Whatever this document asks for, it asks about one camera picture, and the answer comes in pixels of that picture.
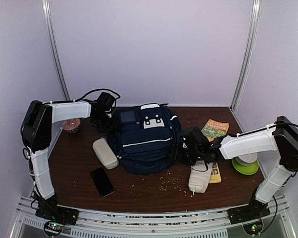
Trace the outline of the navy blue student backpack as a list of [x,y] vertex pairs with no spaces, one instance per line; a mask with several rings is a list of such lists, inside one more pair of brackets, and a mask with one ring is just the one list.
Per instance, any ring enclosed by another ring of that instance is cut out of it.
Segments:
[[156,174],[174,165],[182,128],[167,104],[120,108],[113,118],[118,124],[107,133],[107,142],[127,172]]

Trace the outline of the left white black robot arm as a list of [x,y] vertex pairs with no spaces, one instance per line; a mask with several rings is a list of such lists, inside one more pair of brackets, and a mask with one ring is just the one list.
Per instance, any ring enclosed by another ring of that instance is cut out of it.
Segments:
[[90,119],[99,132],[114,125],[111,114],[120,95],[110,89],[98,89],[95,100],[87,99],[92,91],[74,100],[30,103],[20,128],[24,144],[23,156],[28,161],[29,173],[34,182],[35,200],[38,202],[36,216],[58,223],[74,225],[78,210],[58,205],[49,168],[49,152],[52,125],[71,119]]

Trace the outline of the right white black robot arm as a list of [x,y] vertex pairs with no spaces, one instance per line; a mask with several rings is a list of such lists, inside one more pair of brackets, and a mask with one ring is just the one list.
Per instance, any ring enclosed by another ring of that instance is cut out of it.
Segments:
[[230,222],[259,219],[268,216],[268,202],[298,172],[298,125],[285,116],[277,117],[274,123],[257,130],[236,135],[224,135],[209,141],[198,127],[190,127],[181,133],[184,163],[194,165],[223,162],[234,158],[245,161],[260,152],[277,151],[279,161],[267,177],[253,191],[249,203],[228,209]]

